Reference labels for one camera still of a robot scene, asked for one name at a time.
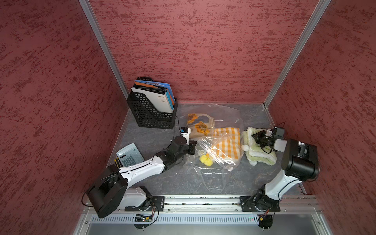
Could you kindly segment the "green white fluffy blanket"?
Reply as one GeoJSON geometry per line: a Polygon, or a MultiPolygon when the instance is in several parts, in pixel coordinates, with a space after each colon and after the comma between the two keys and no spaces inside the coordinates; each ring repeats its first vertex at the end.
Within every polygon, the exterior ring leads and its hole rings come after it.
{"type": "Polygon", "coordinates": [[[252,137],[252,135],[258,134],[261,131],[271,134],[271,129],[257,129],[253,127],[248,127],[246,131],[243,131],[243,145],[241,148],[252,166],[256,166],[258,162],[267,165],[274,165],[277,161],[275,152],[267,146],[261,148],[260,145],[256,143],[256,140],[252,137]]]}

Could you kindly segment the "orange white checkered blanket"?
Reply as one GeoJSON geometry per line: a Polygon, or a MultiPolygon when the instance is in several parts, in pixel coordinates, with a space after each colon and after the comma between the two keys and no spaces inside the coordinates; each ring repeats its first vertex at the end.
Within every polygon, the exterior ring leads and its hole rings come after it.
{"type": "Polygon", "coordinates": [[[216,128],[207,156],[217,164],[237,165],[242,158],[240,129],[216,128]]]}

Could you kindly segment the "clear plastic vacuum bag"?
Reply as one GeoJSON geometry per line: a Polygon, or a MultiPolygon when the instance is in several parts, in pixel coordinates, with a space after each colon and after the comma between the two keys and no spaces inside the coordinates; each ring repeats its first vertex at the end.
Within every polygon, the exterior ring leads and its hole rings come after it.
{"type": "Polygon", "coordinates": [[[192,104],[182,109],[182,118],[190,128],[195,152],[185,164],[211,193],[221,193],[232,171],[244,155],[241,112],[219,104],[192,104]]]}

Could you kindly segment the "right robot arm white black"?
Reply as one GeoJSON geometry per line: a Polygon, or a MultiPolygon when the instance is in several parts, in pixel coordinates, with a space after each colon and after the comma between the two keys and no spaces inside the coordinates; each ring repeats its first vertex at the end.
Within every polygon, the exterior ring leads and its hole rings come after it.
{"type": "Polygon", "coordinates": [[[274,126],[269,130],[248,128],[248,150],[259,148],[261,153],[283,154],[281,170],[269,183],[257,190],[243,205],[255,212],[279,212],[283,195],[296,184],[314,181],[320,172],[317,146],[284,138],[285,129],[274,126]]]}

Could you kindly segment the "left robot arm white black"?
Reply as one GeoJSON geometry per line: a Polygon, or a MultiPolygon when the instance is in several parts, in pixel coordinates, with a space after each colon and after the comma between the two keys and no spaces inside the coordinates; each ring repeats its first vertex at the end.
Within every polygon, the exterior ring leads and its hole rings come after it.
{"type": "Polygon", "coordinates": [[[151,194],[145,187],[133,185],[177,165],[186,155],[194,155],[197,142],[178,136],[168,148],[151,159],[130,167],[108,166],[86,190],[86,195],[99,218],[105,218],[119,207],[149,207],[151,194]]]}

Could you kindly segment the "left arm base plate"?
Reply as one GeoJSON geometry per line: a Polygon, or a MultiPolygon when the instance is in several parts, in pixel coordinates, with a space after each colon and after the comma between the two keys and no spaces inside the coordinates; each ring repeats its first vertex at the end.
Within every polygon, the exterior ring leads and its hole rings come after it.
{"type": "Polygon", "coordinates": [[[147,197],[146,200],[139,206],[127,206],[124,207],[126,212],[157,212],[163,211],[165,205],[164,196],[151,196],[147,197]]]}

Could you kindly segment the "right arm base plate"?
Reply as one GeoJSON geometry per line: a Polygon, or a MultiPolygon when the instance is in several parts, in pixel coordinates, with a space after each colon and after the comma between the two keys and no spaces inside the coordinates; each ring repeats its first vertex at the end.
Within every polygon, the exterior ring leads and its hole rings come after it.
{"type": "Polygon", "coordinates": [[[268,196],[241,196],[240,205],[243,212],[280,212],[279,201],[268,196]]]}

